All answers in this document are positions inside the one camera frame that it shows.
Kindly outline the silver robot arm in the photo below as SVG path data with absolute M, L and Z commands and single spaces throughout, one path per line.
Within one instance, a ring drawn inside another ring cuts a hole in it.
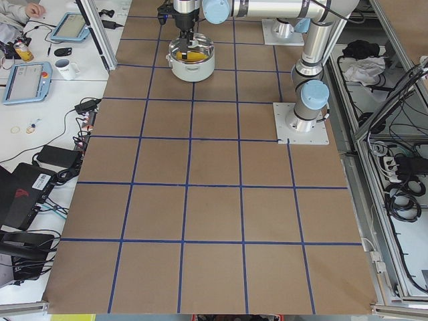
M 214 52 L 213 46 L 203 45 L 203 36 L 194 31 L 200 14 L 216 25 L 230 17 L 308 18 L 308 36 L 292 70 L 297 102 L 285 118 L 290 130 L 303 133 L 314 129 L 328 101 L 329 91 L 320 74 L 332 25 L 345 19 L 357 5 L 357 1 L 164 1 L 157 9 L 157 17 L 162 25 L 172 17 L 180 31 L 170 43 L 167 57 L 175 75 L 179 74 L 179 65 L 199 72 Z

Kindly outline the person hand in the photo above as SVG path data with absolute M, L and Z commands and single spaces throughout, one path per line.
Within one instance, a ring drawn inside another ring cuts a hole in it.
M 25 6 L 25 14 L 28 17 L 40 18 L 45 12 L 45 7 L 37 3 L 28 3 Z

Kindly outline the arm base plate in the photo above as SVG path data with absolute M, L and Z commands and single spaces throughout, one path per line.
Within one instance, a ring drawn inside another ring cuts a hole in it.
M 322 113 L 314 120 L 301 120 L 294 114 L 295 103 L 274 102 L 274 118 L 279 144 L 328 145 L 329 139 Z
M 265 45 L 304 45 L 302 34 L 295 31 L 290 23 L 278 19 L 263 19 L 261 26 Z

